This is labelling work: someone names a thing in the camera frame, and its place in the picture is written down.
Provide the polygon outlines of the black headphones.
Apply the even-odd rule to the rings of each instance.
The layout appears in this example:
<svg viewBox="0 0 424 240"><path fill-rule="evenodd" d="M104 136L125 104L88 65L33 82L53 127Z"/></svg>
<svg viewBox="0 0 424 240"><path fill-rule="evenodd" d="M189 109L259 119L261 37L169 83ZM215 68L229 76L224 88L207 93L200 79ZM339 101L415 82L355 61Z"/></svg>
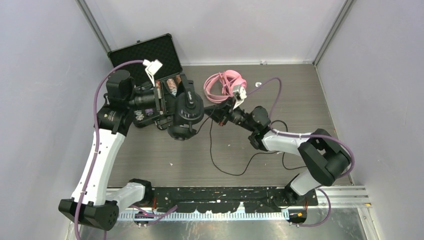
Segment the black headphones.
<svg viewBox="0 0 424 240"><path fill-rule="evenodd" d="M198 134L194 125L204 118L204 102L196 93L194 82L189 80L184 73L177 87L174 115L172 124L167 128L168 134L175 140L185 141Z"/></svg>

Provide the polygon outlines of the pink headphones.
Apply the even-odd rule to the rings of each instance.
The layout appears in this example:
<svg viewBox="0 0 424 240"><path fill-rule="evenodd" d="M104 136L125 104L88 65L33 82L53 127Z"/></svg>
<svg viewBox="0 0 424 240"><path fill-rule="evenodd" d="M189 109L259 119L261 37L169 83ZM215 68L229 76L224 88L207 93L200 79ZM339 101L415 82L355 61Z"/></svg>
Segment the pink headphones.
<svg viewBox="0 0 424 240"><path fill-rule="evenodd" d="M216 83L221 84L221 95L211 93L211 89ZM243 85L247 89L247 81L243 79L241 74L228 69L208 77L203 84L203 92L209 101L218 104L233 96L233 87L236 85Z"/></svg>

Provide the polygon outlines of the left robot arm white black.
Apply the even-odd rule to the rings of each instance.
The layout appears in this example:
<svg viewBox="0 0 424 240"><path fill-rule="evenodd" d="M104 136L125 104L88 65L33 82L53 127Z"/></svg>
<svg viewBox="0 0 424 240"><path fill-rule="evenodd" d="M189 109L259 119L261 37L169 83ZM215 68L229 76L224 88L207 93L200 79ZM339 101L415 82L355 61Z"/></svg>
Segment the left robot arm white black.
<svg viewBox="0 0 424 240"><path fill-rule="evenodd" d="M127 70L106 77L105 104L95 109L93 141L82 176L68 199L61 199L58 210L77 225L111 230L122 211L133 204L148 207L154 200L151 182L133 178L122 188L107 194L107 185L116 156L132 123L134 79Z"/></svg>

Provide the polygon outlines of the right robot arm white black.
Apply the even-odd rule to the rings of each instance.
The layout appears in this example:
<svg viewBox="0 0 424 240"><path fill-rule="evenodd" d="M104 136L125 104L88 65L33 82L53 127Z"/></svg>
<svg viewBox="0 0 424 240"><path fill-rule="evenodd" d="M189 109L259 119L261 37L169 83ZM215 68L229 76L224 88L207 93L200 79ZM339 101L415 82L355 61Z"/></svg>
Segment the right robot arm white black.
<svg viewBox="0 0 424 240"><path fill-rule="evenodd" d="M220 126L234 123L251 132L250 144L257 150L283 152L300 156L306 170L295 176L285 187L285 198L291 205L299 205L306 194L321 186L332 186L336 179L347 175L354 167L352 151L324 129L312 133L292 133L272 128L268 111L255 107L247 113L226 101L208 106L205 114Z"/></svg>

